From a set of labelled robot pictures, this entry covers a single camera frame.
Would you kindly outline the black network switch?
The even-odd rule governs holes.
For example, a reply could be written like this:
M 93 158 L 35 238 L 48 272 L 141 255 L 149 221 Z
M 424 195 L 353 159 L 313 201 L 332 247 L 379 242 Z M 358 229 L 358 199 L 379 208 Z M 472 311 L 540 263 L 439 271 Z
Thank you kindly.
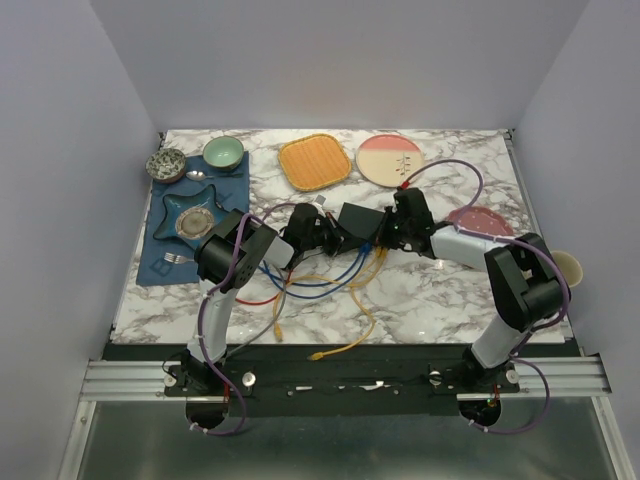
M 338 224 L 345 231 L 345 248 L 359 249 L 367 243 L 374 242 L 383 218 L 383 211 L 344 203 Z

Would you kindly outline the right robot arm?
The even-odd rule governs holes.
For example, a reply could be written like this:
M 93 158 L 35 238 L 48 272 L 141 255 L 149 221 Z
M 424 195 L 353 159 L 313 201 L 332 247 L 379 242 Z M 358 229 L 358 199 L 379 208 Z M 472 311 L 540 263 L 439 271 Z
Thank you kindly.
M 424 194 L 399 189 L 382 211 L 346 203 L 338 216 L 327 213 L 323 226 L 337 255 L 361 243 L 456 262 L 487 274 L 496 315 L 467 348 L 460 379 L 480 392 L 496 380 L 505 365 L 539 330 L 559 323 L 567 313 L 570 288 L 537 234 L 492 236 L 435 221 Z

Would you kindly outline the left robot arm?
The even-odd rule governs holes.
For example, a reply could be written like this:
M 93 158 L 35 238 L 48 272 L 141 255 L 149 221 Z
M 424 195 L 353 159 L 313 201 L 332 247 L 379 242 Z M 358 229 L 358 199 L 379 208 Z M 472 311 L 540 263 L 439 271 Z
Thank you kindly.
M 194 337 L 188 343 L 189 354 L 197 360 L 188 370 L 188 384 L 201 395 L 220 387 L 222 372 L 212 363 L 226 353 L 237 294 L 262 263 L 290 270 L 308 251 L 335 256 L 358 245 L 332 214 L 322 213 L 310 203 L 295 205 L 282 231 L 252 214 L 238 209 L 229 212 L 204 237 L 194 255 L 203 300 Z

